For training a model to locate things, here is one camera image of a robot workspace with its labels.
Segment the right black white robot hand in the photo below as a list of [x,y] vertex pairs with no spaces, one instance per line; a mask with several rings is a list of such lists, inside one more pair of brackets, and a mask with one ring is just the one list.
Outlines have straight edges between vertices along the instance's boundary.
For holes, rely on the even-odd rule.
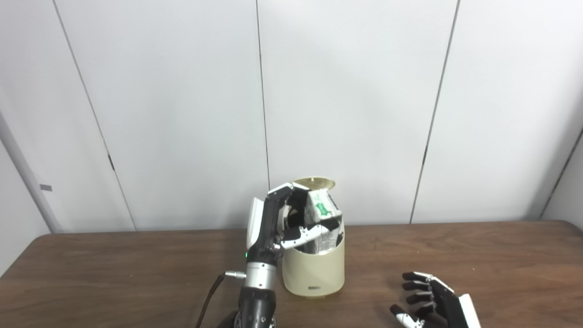
[[402,289],[417,291],[406,297],[408,305],[420,303],[412,315],[393,304],[390,312],[404,328],[443,328],[443,325],[429,320],[430,315],[439,315],[445,320],[446,328],[481,328],[474,303],[468,293],[456,295],[454,289],[434,275],[423,272],[405,272]]

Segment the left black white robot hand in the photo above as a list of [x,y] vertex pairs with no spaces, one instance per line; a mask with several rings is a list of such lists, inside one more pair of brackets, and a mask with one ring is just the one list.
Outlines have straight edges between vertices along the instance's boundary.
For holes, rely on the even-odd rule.
[[[270,190],[263,201],[253,199],[246,241],[246,263],[276,265],[283,252],[331,237],[339,232],[341,218],[325,207],[325,200],[315,201],[314,190],[295,182]],[[303,216],[300,224],[278,229],[285,207]]]

